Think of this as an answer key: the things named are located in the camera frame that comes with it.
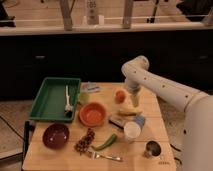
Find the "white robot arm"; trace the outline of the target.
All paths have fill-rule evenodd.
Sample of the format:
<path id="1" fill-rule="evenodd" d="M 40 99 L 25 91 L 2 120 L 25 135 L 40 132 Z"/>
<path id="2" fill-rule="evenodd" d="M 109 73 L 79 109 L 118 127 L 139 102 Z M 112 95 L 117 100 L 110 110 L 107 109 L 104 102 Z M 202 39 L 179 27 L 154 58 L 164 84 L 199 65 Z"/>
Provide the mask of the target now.
<path id="1" fill-rule="evenodd" d="M 137 96 L 143 86 L 184 112 L 182 171 L 213 171 L 213 95 L 153 74 L 148 68 L 143 55 L 124 63 L 126 90 Z"/>

